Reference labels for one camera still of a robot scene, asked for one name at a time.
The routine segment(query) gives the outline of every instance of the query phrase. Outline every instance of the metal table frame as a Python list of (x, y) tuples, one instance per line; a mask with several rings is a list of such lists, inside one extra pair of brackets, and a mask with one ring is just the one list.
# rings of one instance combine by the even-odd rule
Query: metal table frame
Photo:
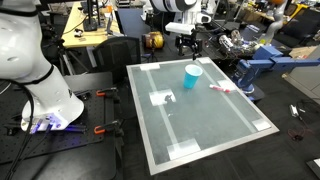
[[(226, 80), (231, 81), (229, 79), (229, 77), (227, 75), (225, 75), (218, 68), (218, 66), (211, 61), (211, 59), (209, 59), (209, 60), (210, 60), (210, 63), (212, 64), (212, 66), (214, 66), (214, 68), (216, 68), (226, 78)], [(155, 63), (155, 64), (161, 65), (161, 64), (179, 63), (179, 62), (181, 63), (181, 62), (187, 62), (187, 61), (192, 62), (192, 59), (160, 62), (160, 63)], [(195, 63), (198, 66), (201, 66), (201, 63), (199, 61), (196, 60)], [(243, 92), (239, 88), (236, 88), (236, 91), (238, 91), (243, 96), (243, 98), (246, 99), (247, 102), (249, 104), (251, 104), (251, 106), (262, 116), (262, 118), (264, 120), (266, 120), (271, 125), (271, 127), (269, 129), (265, 129), (263, 131), (256, 132), (256, 133), (251, 134), (249, 136), (245, 136), (245, 137), (239, 138), (237, 140), (233, 140), (233, 141), (230, 141), (230, 142), (227, 142), (227, 143), (223, 143), (223, 144), (217, 145), (215, 147), (211, 147), (211, 148), (208, 148), (208, 149), (205, 149), (205, 150), (201, 150), (199, 152), (196, 152), (196, 153), (193, 153), (193, 154), (190, 154), (190, 155), (186, 155), (186, 156), (183, 156), (181, 158), (174, 159), (174, 160), (171, 160), (169, 162), (165, 162), (165, 163), (156, 165), (155, 164), (155, 160), (153, 158), (153, 154), (152, 154), (152, 148), (151, 148), (151, 144), (150, 144), (150, 141), (149, 141), (149, 137), (148, 137), (148, 133), (147, 133), (146, 125), (145, 125), (145, 120), (144, 120), (144, 117), (143, 117), (143, 114), (142, 114), (141, 104), (140, 104), (139, 97), (138, 97), (137, 90), (136, 90), (136, 84), (135, 84), (135, 81), (133, 79), (133, 73), (132, 73), (132, 70), (131, 70), (131, 67), (140, 67), (140, 66), (143, 66), (143, 65), (145, 65), (145, 64), (127, 66), (127, 71), (128, 71), (128, 75), (129, 75), (129, 80), (130, 80), (130, 84), (131, 84), (131, 88), (132, 88), (133, 98), (134, 98), (134, 102), (135, 102), (135, 106), (136, 106), (136, 110), (137, 110), (137, 115), (138, 115), (138, 120), (139, 120), (139, 124), (140, 124), (141, 134), (142, 134), (143, 143), (144, 143), (144, 147), (145, 147), (146, 154), (147, 154), (147, 161), (148, 161), (148, 164), (149, 164), (149, 169), (150, 169), (150, 174), (151, 175), (158, 174), (160, 172), (172, 169), (174, 167), (178, 167), (180, 165), (187, 164), (189, 162), (198, 160), (200, 158), (204, 158), (204, 157), (207, 157), (209, 155), (216, 154), (218, 152), (221, 152), (221, 151), (230, 149), (232, 147), (235, 147), (235, 146), (238, 146), (238, 145), (241, 145), (241, 144), (244, 144), (244, 143), (259, 139), (259, 138), (262, 138), (264, 136), (267, 136), (267, 135), (270, 135), (270, 134), (273, 134), (273, 133), (276, 133), (276, 132), (279, 131), (279, 129), (276, 126), (274, 126), (273, 123), (260, 111), (260, 109), (258, 109), (249, 100), (249, 98), (247, 98), (247, 96), (245, 94), (243, 94)], [(213, 79), (209, 76), (209, 74), (205, 70), (203, 71), (203, 75), (206, 76), (211, 82), (213, 81)]]

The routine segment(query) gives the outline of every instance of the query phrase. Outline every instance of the blue plastic cup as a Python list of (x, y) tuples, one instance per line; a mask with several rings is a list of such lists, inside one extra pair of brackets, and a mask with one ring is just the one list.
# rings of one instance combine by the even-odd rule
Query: blue plastic cup
[(185, 70), (186, 75), (184, 77), (183, 86), (187, 89), (192, 89), (203, 71), (199, 66), (194, 64), (187, 65)]

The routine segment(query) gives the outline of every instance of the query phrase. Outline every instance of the cable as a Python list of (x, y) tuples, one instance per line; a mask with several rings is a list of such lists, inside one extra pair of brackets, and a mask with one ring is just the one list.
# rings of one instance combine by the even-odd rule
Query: cable
[(52, 126), (53, 126), (52, 124), (49, 124), (49, 125), (47, 126), (47, 129), (46, 129), (46, 132), (45, 132), (43, 138), (42, 138), (35, 146), (33, 146), (33, 148), (31, 148), (26, 154), (24, 154), (24, 156), (22, 156), (22, 157), (19, 159), (19, 162), (18, 162), (17, 166), (15, 167), (15, 169), (14, 169), (13, 171), (16, 171), (17, 168), (18, 168), (18, 167), (20, 166), (20, 164), (22, 163), (22, 161), (25, 160), (35, 149), (37, 149), (37, 147), (38, 147), (40, 144), (42, 144), (42, 142), (47, 138), (47, 136), (48, 136), (48, 134), (49, 134)]
[(0, 95), (3, 94), (10, 86), (11, 86), (11, 83), (9, 83), (8, 86), (5, 87), (5, 88), (0, 92)]
[[(296, 102), (297, 110), (300, 111), (300, 112), (306, 113), (301, 108), (303, 108), (303, 109), (307, 108), (309, 112), (312, 112), (312, 109), (306, 107), (305, 104), (318, 105), (316, 102), (312, 101), (314, 99), (317, 100), (317, 99), (320, 99), (320, 98), (303, 99), (303, 100), (300, 100), (300, 101)], [(301, 113), (298, 113), (297, 118), (303, 123), (302, 130), (288, 129), (287, 133), (288, 133), (288, 135), (290, 136), (290, 138), (293, 141), (302, 141), (306, 133), (314, 134), (314, 132), (313, 132), (312, 129), (309, 128), (307, 122), (304, 120), (305, 118), (307, 118), (307, 116), (306, 117), (302, 117)]]
[(28, 142), (30, 141), (31, 139), (31, 135), (30, 135), (30, 129), (31, 129), (31, 126), (32, 126), (32, 121), (33, 121), (33, 113), (34, 113), (34, 101), (33, 101), (33, 97), (30, 93), (30, 91), (22, 84), (16, 82), (16, 81), (13, 81), (13, 80), (6, 80), (6, 81), (9, 81), (11, 84), (16, 84), (17, 86), (19, 86), (25, 93), (26, 93), (26, 96), (28, 98), (28, 101), (30, 103), (30, 108), (31, 108), (31, 113), (30, 113), (30, 120), (29, 120), (29, 124), (28, 124), (28, 127), (27, 127), (27, 130), (26, 130), (26, 134), (25, 134), (25, 137), (23, 139), (23, 142), (21, 144), (21, 147), (19, 149), (19, 152), (16, 156), (16, 158), (14, 159), (14, 161), (12, 162), (11, 164), (11, 167), (10, 167), (10, 170), (8, 171), (6, 177), (5, 177), (5, 180), (10, 180), (12, 179), (13, 177), (13, 174), (14, 174), (14, 170), (17, 166), (17, 163), (18, 163), (18, 160), (20, 159), (23, 151), (25, 150)]
[(86, 17), (83, 18), (83, 20), (78, 24), (76, 25), (74, 28), (72, 28), (70, 31), (67, 31), (65, 33), (63, 33), (62, 35), (64, 34), (68, 34), (69, 32), (73, 31), (75, 28), (77, 28), (78, 26), (80, 26), (80, 24), (82, 24), (84, 22), (84, 20), (86, 20), (86, 18), (88, 17), (88, 15), (86, 15)]

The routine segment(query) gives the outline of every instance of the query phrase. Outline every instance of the black office chair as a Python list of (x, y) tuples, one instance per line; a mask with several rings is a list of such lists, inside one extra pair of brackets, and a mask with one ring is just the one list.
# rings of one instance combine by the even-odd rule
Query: black office chair
[(320, 29), (320, 12), (302, 9), (274, 39), (291, 48), (305, 46)]
[(133, 100), (126, 65), (141, 63), (139, 39), (133, 37), (110, 38), (98, 45), (93, 50), (93, 55), (98, 71), (112, 72), (113, 84), (117, 86), (118, 95), (121, 98), (121, 101), (115, 101), (115, 104), (118, 105), (115, 106), (115, 115), (123, 120), (121, 123), (123, 125), (125, 120), (136, 117), (134, 103), (131, 103)]
[(126, 65), (141, 63), (138, 38), (113, 37), (99, 44), (92, 52), (98, 71), (112, 72), (114, 84), (128, 77)]

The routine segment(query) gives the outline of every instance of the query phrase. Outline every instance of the glass table top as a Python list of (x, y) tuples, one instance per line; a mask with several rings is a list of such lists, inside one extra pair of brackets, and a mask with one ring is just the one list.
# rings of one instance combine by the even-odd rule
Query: glass table top
[[(193, 89), (183, 87), (189, 64), (203, 70)], [(279, 131), (209, 58), (127, 71), (151, 175)]]

